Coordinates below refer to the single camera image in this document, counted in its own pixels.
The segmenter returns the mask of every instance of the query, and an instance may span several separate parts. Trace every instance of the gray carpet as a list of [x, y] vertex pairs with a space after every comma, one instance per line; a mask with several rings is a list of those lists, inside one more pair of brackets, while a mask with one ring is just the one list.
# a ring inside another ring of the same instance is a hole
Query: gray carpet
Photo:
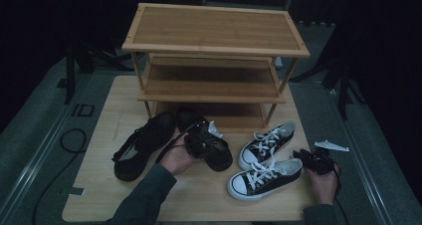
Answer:
[[[316, 25], [299, 25], [299, 30], [312, 57], [300, 60], [294, 75], [315, 64], [324, 40], [331, 32], [330, 28]], [[279, 69], [280, 77], [285, 69]], [[60, 136], [69, 129], [80, 128], [87, 134], [88, 145], [112, 79], [122, 74], [107, 67], [98, 68], [93, 75], [77, 73], [77, 94], [65, 106], [66, 92], [56, 88], [64, 71], [63, 62], [53, 67], [0, 135], [1, 224], [32, 223], [32, 212], [43, 190], [74, 157], [60, 146]], [[310, 145], [328, 139], [351, 150], [331, 153], [342, 168], [342, 189], [338, 201], [350, 224], [418, 224], [422, 221], [422, 209], [370, 109], [351, 97], [352, 104], [346, 107], [348, 120], [343, 120], [336, 110], [337, 95], [318, 83], [323, 75], [324, 72], [321, 72], [303, 82], [290, 83], [290, 87]], [[85, 110], [78, 116], [81, 107]], [[83, 137], [80, 132], [73, 131], [63, 141], [66, 148], [78, 150]], [[34, 156], [40, 153], [45, 155], [36, 163], [42, 165], [39, 171], [21, 175], [26, 169], [31, 170], [25, 166], [31, 158], [40, 157]], [[37, 224], [68, 224], [63, 221], [61, 213], [82, 159], [83, 155], [78, 155], [47, 190], [38, 206]], [[26, 184], [31, 186], [19, 183], [20, 178], [27, 180]], [[338, 206], [336, 211], [339, 223], [345, 224]], [[303, 222], [278, 221], [277, 224]]]

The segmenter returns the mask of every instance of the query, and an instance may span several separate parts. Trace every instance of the wooden shoe rack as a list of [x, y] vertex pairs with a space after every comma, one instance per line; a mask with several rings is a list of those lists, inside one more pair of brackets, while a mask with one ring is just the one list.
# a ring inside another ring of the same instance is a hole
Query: wooden shoe rack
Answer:
[[[222, 132], [266, 128], [286, 103], [298, 58], [310, 56], [287, 11], [147, 3], [139, 4], [122, 48], [132, 54], [138, 100], [150, 117], [186, 106]], [[277, 57], [292, 58], [281, 81]]]

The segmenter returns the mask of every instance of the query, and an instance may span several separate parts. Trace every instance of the black shoe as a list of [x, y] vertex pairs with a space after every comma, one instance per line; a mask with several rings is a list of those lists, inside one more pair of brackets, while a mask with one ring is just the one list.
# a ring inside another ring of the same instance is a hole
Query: black shoe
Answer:
[[254, 163], [253, 169], [235, 174], [227, 189], [232, 197], [243, 201], [259, 200], [301, 176], [302, 161], [293, 158], [272, 162], [268, 167]]
[[239, 166], [243, 170], [250, 170], [255, 162], [265, 165], [277, 150], [292, 140], [295, 129], [296, 123], [288, 121], [269, 132], [255, 132], [255, 139], [249, 141], [239, 153]]
[[233, 163], [233, 156], [222, 134], [198, 112], [182, 108], [177, 111], [177, 127], [185, 136], [186, 150], [196, 158], [203, 158], [215, 171], [223, 171]]
[[144, 127], [134, 131], [111, 159], [114, 174], [123, 181], [135, 180], [143, 171], [149, 157], [174, 135], [176, 118], [172, 112], [162, 112], [150, 118]]

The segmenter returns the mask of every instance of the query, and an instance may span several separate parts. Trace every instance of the hand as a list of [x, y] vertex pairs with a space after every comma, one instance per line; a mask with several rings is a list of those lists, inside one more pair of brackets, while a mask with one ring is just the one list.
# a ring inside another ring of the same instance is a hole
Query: hand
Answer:
[[[335, 171], [339, 171], [337, 164], [334, 165]], [[315, 171], [306, 168], [306, 171], [311, 179], [311, 189], [316, 197], [318, 204], [332, 205], [335, 198], [335, 191], [337, 190], [337, 176], [334, 171], [325, 175], [318, 175]]]
[[177, 139], [173, 148], [170, 148], [159, 162], [173, 175], [180, 174], [190, 167], [190, 165], [201, 161], [201, 159], [195, 158], [187, 153], [184, 145], [184, 137], [187, 134], [185, 133]]

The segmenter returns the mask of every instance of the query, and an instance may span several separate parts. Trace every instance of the wooden tabletop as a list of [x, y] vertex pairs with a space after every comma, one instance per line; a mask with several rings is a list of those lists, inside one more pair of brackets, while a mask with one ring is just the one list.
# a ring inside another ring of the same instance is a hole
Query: wooden tabletop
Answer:
[[140, 3], [124, 50], [305, 58], [287, 11]]
[[[152, 155], [145, 171], [132, 182], [122, 182], [113, 174], [112, 155], [119, 150], [136, 128], [146, 124], [148, 115], [137, 101], [135, 76], [116, 77], [102, 114], [84, 157], [74, 187], [83, 188], [83, 195], [69, 195], [63, 218], [69, 222], [105, 221], [121, 200], [142, 179], [159, 151]], [[293, 150], [309, 149], [289, 87], [287, 103], [277, 107], [270, 127], [294, 120], [298, 127], [293, 140], [276, 153], [277, 160], [288, 159]], [[227, 182], [241, 171], [237, 164], [240, 149], [253, 139], [251, 133], [224, 133], [233, 153], [233, 165], [223, 171], [210, 169], [205, 162], [190, 167], [176, 176], [177, 183], [161, 206], [158, 221], [285, 221], [303, 219], [303, 208], [314, 204], [307, 174], [294, 183], [257, 201], [232, 198]]]

